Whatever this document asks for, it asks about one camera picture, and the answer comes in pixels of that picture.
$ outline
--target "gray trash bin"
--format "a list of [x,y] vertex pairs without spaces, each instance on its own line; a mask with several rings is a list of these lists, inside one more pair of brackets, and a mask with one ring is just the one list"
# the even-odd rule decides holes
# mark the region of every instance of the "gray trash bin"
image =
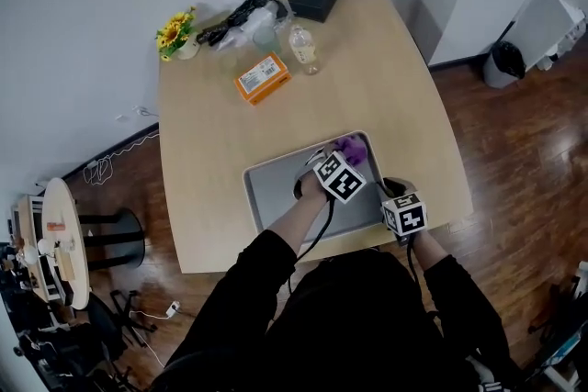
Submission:
[[525,61],[521,51],[512,43],[496,43],[484,64],[484,82],[492,88],[505,88],[525,77]]

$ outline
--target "hand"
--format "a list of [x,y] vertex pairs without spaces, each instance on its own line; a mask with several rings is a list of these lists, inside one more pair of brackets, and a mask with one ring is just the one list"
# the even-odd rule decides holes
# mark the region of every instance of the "hand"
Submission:
[[320,198],[327,201],[327,195],[324,192],[319,179],[314,172],[308,172],[300,178],[300,191],[304,198]]

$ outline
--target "person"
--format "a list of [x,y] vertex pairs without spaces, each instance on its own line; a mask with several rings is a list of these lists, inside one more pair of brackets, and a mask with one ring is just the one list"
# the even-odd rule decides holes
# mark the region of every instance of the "person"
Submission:
[[274,320],[277,292],[327,203],[314,173],[302,178],[301,193],[218,282],[152,392],[515,385],[520,370],[500,317],[427,231],[415,236],[413,250],[443,335],[408,271],[375,249],[322,261]]

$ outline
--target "white marker cube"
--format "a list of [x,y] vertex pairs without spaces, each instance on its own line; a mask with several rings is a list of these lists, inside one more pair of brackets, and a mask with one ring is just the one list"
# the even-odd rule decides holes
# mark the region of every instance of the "white marker cube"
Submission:
[[396,234],[399,241],[427,227],[426,206],[418,192],[382,201],[382,213],[386,226]]
[[322,187],[346,204],[366,184],[366,179],[354,169],[340,151],[334,151],[326,161],[317,163],[312,170]]

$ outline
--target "potted plant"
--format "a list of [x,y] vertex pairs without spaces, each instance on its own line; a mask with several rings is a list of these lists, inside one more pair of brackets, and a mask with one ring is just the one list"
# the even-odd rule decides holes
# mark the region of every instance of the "potted plant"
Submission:
[[165,27],[157,30],[157,50],[162,61],[171,61],[172,54],[177,59],[193,58],[200,45],[196,42],[196,29],[192,27],[195,7],[187,12],[178,12],[169,19]]

